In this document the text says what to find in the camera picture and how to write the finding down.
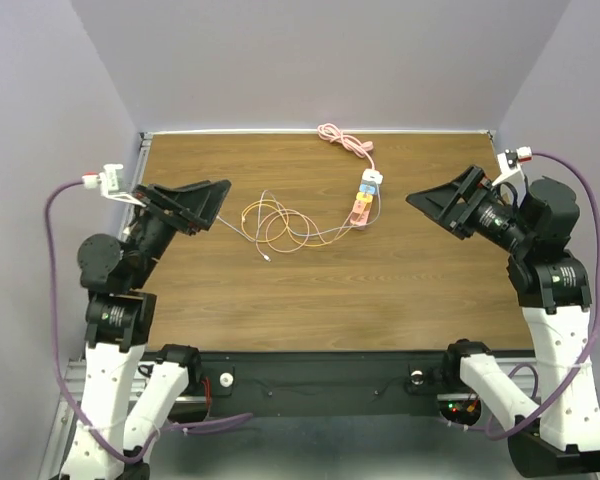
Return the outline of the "blue charger plug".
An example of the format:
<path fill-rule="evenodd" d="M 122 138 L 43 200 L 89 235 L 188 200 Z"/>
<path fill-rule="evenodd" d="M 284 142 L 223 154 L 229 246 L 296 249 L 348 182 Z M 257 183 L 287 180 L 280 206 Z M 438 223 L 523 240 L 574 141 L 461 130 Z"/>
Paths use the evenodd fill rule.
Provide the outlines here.
<path fill-rule="evenodd" d="M 375 196 L 377 194 L 378 187 L 375 183 L 361 183 L 358 192 L 364 195 Z"/>

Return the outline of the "white charger plug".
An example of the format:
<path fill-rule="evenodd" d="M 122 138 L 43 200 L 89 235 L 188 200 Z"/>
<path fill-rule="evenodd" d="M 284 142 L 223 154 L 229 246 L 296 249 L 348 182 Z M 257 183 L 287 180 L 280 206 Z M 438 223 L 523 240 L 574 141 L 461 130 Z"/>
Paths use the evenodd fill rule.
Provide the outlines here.
<path fill-rule="evenodd" d="M 381 185 L 383 182 L 383 175 L 374 169 L 365 169 L 362 174 L 362 182 L 374 185 Z"/>

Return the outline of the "yellow charger plug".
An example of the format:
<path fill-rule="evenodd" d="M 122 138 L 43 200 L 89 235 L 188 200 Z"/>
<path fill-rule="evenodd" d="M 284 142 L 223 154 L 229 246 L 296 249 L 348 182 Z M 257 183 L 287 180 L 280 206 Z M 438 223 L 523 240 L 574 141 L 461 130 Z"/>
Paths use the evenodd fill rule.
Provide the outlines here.
<path fill-rule="evenodd" d="M 358 202 L 371 203 L 373 201 L 373 195 L 364 192 L 358 192 L 356 194 L 356 200 Z"/>

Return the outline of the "pink charger plug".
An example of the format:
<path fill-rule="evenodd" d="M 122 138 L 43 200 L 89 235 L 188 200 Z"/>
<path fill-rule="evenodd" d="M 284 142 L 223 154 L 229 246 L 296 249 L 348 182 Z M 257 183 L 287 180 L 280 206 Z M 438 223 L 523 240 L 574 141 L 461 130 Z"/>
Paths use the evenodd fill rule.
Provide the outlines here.
<path fill-rule="evenodd" d="M 369 203 L 358 202 L 357 200 L 354 202 L 354 206 L 352 208 L 352 212 L 355 215 L 362 215 L 366 210 L 370 208 Z"/>

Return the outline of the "pink power strip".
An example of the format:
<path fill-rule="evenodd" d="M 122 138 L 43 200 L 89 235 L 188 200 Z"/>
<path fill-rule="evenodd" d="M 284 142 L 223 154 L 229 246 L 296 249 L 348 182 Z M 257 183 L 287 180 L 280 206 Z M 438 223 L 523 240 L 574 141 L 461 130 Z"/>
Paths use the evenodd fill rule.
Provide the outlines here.
<path fill-rule="evenodd" d="M 369 223 L 374 203 L 380 201 L 380 185 L 383 175 L 374 169 L 365 169 L 356 193 L 355 201 L 349 215 L 349 225 L 363 229 Z"/>

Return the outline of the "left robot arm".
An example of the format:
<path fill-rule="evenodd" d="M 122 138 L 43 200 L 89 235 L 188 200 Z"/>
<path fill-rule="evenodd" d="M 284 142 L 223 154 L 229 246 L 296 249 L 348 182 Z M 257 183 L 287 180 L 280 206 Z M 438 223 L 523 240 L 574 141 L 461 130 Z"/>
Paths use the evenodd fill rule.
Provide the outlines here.
<path fill-rule="evenodd" d="M 77 263 L 88 295 L 85 383 L 79 400 L 62 392 L 77 422 L 58 478 L 148 478 L 151 450 L 177 398 L 208 384 L 199 350 L 169 344 L 158 352 L 140 398 L 130 400 L 157 304 L 156 295 L 142 289 L 176 234 L 210 229 L 230 188 L 228 180 L 204 180 L 115 193 L 132 206 L 123 236 L 94 234 L 81 244 Z"/>

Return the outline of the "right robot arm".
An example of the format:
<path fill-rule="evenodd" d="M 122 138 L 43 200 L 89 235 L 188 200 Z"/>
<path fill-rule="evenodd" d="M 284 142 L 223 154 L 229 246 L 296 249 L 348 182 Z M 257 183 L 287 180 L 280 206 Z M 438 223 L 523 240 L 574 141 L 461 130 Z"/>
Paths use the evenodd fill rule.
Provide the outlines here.
<path fill-rule="evenodd" d="M 567 249 L 580 216 L 575 192 L 543 177 L 527 185 L 520 205 L 509 205 L 498 185 L 471 166 L 406 201 L 454 236 L 479 234 L 508 253 L 507 273 L 531 333 L 542 401 L 525 395 L 481 343 L 449 347 L 449 360 L 440 366 L 443 384 L 470 387 L 499 421 L 497 438 L 535 426 L 540 440 L 558 451 L 600 452 L 592 295 L 586 268 Z"/>

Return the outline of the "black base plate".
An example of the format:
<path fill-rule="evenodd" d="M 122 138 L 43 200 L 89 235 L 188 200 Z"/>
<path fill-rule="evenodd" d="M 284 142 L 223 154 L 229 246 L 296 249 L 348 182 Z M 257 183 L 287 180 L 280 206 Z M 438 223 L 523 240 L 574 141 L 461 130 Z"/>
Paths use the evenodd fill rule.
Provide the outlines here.
<path fill-rule="evenodd" d="M 200 354 L 211 414 L 256 417 L 436 416 L 469 388 L 443 381 L 443 352 L 323 351 Z"/>

